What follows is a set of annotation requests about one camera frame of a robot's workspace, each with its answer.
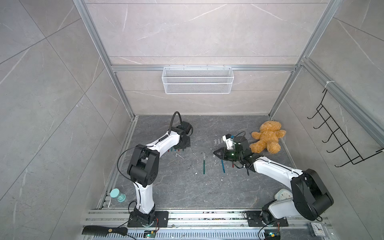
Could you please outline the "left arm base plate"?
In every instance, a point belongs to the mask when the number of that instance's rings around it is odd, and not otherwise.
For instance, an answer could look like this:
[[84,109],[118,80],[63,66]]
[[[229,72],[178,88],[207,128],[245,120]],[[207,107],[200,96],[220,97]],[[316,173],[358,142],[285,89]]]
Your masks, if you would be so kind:
[[160,227],[165,228],[168,226],[169,212],[168,211],[155,211],[148,215],[141,212],[132,212],[129,217],[127,227],[139,228],[139,227]]

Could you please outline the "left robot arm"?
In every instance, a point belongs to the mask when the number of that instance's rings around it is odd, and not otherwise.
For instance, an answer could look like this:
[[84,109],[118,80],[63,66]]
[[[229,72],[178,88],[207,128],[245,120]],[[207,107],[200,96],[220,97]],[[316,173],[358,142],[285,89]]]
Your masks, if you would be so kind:
[[118,172],[135,186],[137,199],[132,215],[144,227],[149,227],[156,221],[153,183],[159,173],[160,158],[170,149],[184,150],[189,148],[192,133],[192,125],[183,121],[181,114],[176,111],[172,115],[168,131],[163,136],[150,144],[138,144],[131,148],[133,153],[126,174],[123,174],[120,170],[120,160],[131,149],[123,151],[119,156],[117,161]]

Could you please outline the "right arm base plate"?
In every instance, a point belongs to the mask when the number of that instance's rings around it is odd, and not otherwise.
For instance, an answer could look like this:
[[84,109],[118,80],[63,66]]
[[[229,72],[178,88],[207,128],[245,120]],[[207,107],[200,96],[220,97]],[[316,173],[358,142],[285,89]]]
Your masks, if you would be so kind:
[[248,221],[249,227],[288,227],[287,218],[276,219],[267,211],[245,211],[244,218]]

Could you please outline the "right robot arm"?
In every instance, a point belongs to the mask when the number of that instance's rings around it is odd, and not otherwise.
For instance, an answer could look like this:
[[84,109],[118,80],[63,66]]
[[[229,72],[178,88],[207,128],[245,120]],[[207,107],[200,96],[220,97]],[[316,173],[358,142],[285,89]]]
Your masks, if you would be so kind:
[[260,218],[271,225],[285,217],[302,216],[309,221],[317,220],[334,204],[334,199],[318,173],[312,169],[294,169],[251,151],[243,136],[223,136],[225,147],[214,151],[222,161],[240,163],[240,168],[268,176],[286,188],[280,190],[274,200],[263,206]]

